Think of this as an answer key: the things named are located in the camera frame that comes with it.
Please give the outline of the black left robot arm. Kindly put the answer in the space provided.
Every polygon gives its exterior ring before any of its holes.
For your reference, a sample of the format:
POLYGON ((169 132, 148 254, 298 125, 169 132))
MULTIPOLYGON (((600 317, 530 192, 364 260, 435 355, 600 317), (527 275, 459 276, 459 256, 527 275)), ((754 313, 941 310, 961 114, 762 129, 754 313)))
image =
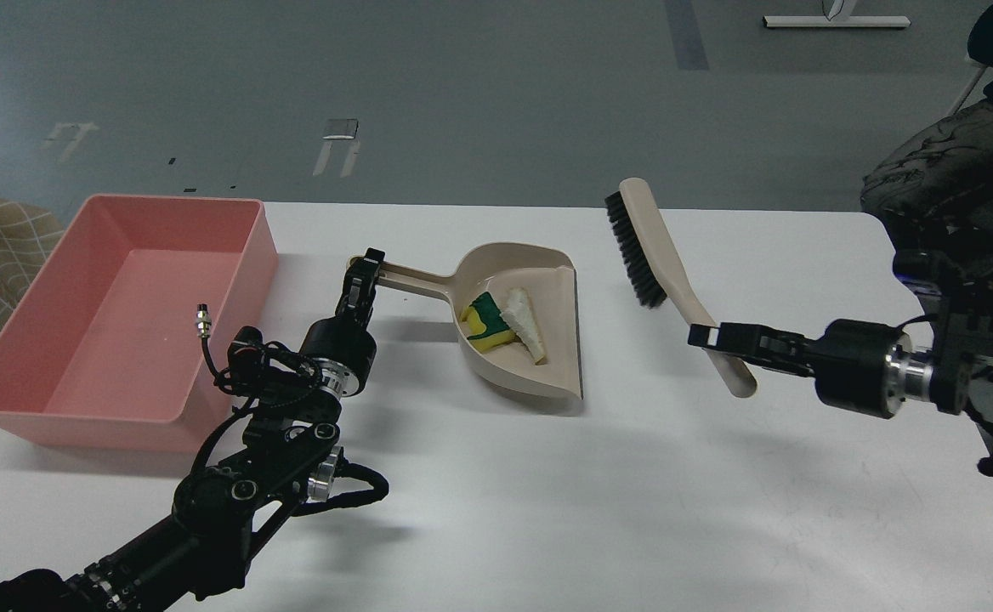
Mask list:
POLYGON ((166 518, 72 577, 32 569, 0 582, 0 611, 165 611, 186 595, 201 601, 244 587, 287 520, 384 499, 384 476, 338 445, 341 400, 363 390, 377 352, 367 327, 384 259, 369 248, 350 260, 334 314, 309 328, 298 351, 244 326, 218 369, 201 303, 195 324, 213 386, 243 404, 202 442, 166 518))

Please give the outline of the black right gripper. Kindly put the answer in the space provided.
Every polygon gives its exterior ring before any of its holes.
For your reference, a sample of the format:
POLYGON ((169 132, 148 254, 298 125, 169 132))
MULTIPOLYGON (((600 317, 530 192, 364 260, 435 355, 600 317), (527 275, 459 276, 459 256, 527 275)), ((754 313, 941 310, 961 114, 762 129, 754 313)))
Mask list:
POLYGON ((694 324, 688 344, 766 371, 813 378, 823 404, 882 419, 894 417, 904 402, 902 368, 913 350, 904 331, 853 319, 833 321, 812 341, 759 324, 694 324))

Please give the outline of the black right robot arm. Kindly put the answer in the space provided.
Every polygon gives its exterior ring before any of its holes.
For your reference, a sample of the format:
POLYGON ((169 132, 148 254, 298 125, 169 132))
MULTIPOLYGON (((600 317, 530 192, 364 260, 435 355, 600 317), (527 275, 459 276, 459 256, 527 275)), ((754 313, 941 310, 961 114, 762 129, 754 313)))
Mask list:
MULTIPOLYGON (((969 279, 942 252, 905 249, 894 276, 918 298, 934 303, 922 321, 933 344, 916 348, 905 324, 833 321, 819 338, 758 324, 694 324, 688 342, 710 355, 812 378, 823 404, 867 416, 892 418, 905 400, 928 402, 940 413, 966 414, 993 438, 993 421, 974 405, 970 386, 993 366, 993 274, 969 279)), ((993 450, 978 462, 993 477, 993 450)))

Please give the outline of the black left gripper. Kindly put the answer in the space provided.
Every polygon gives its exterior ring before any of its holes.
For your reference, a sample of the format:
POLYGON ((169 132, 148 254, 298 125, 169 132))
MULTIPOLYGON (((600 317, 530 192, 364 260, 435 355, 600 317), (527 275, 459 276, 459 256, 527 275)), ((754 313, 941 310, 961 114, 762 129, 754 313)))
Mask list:
POLYGON ((301 343, 302 356, 321 371, 334 372, 341 398, 364 391, 375 363, 377 345, 366 328, 375 309, 384 257, 385 252, 369 247, 363 256, 350 260, 334 316, 314 322, 301 343))

